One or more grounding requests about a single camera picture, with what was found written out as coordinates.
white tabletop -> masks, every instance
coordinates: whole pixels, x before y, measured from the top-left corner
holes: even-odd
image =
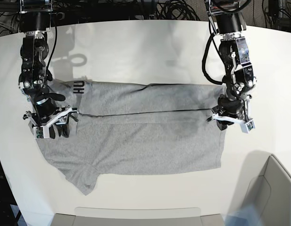
[[[270,153],[291,151],[291,34],[256,27],[243,34],[258,79],[251,100],[257,128],[243,134],[238,125],[229,127],[222,167],[164,176],[100,175],[88,196],[45,161],[22,120],[31,109],[17,87],[23,34],[0,38],[0,160],[26,222],[48,226],[54,213],[75,214],[76,207],[236,211]],[[62,81],[209,84],[201,71],[208,36],[208,23],[193,21],[63,26],[50,70]],[[207,70],[218,80],[224,75],[213,46]]]

